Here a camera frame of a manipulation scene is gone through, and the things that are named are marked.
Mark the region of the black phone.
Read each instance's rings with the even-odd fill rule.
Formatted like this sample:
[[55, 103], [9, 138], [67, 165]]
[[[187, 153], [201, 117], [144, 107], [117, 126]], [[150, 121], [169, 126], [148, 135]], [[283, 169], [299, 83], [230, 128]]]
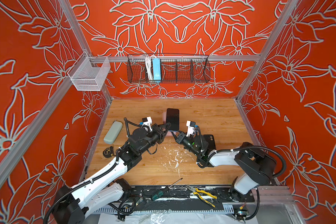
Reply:
[[170, 123], [169, 130], [170, 131], [179, 131], [180, 128], [180, 111], [175, 108], [168, 108], [166, 111], [166, 122]]

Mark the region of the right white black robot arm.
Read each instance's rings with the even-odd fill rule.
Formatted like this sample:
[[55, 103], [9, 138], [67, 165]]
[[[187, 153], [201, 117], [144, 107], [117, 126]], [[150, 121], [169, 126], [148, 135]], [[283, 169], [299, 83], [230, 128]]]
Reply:
[[269, 185], [287, 168], [283, 156], [267, 147], [244, 142], [237, 148], [216, 150], [203, 138], [199, 127], [188, 133], [178, 131], [172, 134], [176, 143], [197, 157], [196, 164], [199, 168], [231, 165], [244, 171], [243, 175], [233, 181], [229, 189], [231, 197], [244, 196], [258, 186]]

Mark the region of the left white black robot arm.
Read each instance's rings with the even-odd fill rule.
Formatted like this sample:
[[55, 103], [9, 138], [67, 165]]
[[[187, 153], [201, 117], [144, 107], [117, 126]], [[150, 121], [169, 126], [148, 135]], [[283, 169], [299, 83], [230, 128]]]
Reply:
[[116, 150], [115, 157], [87, 180], [72, 187], [63, 186], [55, 196], [53, 205], [44, 216], [58, 224], [82, 224], [100, 207], [122, 199], [130, 186], [120, 179], [142, 160], [142, 154], [161, 144], [169, 131], [170, 123], [138, 125], [127, 133], [127, 141]]

